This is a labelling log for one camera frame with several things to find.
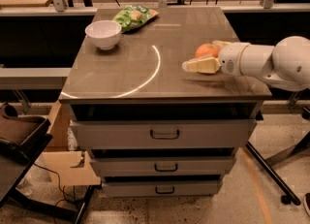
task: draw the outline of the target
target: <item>drawer handle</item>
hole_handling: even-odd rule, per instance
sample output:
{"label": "drawer handle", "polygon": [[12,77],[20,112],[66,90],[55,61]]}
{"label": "drawer handle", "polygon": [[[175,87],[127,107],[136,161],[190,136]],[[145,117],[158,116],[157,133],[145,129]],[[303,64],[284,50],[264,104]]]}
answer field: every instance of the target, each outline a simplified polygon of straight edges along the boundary
{"label": "drawer handle", "polygon": [[171,188],[171,191],[160,191],[157,187],[155,187],[155,192],[158,195],[169,195],[174,193],[174,186]]}
{"label": "drawer handle", "polygon": [[180,131],[176,130],[175,133],[156,133],[151,129],[149,135],[154,140],[176,140],[180,137]]}
{"label": "drawer handle", "polygon": [[154,168],[155,168],[155,171],[159,173],[174,173],[178,169],[177,164],[175,164],[175,167],[173,169],[159,169],[157,167],[157,164],[154,165]]}

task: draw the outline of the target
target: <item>orange object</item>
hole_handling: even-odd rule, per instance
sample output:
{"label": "orange object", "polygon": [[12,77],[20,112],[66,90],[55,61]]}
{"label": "orange object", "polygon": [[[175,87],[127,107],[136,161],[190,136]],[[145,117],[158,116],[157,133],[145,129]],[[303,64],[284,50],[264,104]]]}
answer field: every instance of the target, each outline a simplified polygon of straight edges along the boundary
{"label": "orange object", "polygon": [[213,57],[218,57],[220,49],[213,44],[202,44],[195,52],[195,58],[210,54]]}

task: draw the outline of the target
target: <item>bowl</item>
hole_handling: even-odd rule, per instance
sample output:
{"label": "bowl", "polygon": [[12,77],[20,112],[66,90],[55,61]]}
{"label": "bowl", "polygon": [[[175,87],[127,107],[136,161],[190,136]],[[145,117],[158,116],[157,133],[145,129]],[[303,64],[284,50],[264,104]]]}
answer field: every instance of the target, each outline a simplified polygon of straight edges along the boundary
{"label": "bowl", "polygon": [[90,42],[100,49],[111,49],[119,42],[121,25],[114,20],[99,20],[92,22],[85,28]]}

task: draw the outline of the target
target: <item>floor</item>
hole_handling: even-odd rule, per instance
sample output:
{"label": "floor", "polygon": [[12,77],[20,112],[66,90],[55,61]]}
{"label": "floor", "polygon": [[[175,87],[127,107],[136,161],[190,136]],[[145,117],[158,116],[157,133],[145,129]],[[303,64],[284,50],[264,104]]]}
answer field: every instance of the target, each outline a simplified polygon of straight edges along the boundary
{"label": "floor", "polygon": [[[251,136],[250,142],[269,157],[298,143],[310,130],[310,120],[299,113],[263,111],[263,120]],[[37,161],[44,165],[42,157]],[[287,159],[274,168],[288,183],[300,200],[310,192],[310,151]],[[62,199],[62,193],[50,182],[46,171],[33,167],[26,175],[28,183],[20,188],[29,197],[50,204]],[[77,187],[82,196],[84,187]],[[95,193],[84,215],[83,223],[101,224],[263,224],[310,223],[303,204],[283,205],[282,190],[245,149],[236,154],[232,171],[224,177],[224,184],[212,197],[175,197],[153,199],[107,199],[102,190]],[[66,207],[60,202],[58,206]],[[0,208],[0,223],[67,223],[43,214],[28,211],[7,202]]]}

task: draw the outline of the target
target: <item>white robotic arm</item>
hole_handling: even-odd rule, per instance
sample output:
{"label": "white robotic arm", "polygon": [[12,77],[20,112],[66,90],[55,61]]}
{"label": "white robotic arm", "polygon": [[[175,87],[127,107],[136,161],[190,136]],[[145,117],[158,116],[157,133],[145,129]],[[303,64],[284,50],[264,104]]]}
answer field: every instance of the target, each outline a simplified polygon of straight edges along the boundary
{"label": "white robotic arm", "polygon": [[288,91],[310,88],[310,41],[288,37],[276,46],[231,43],[220,50],[224,74],[251,76]]}

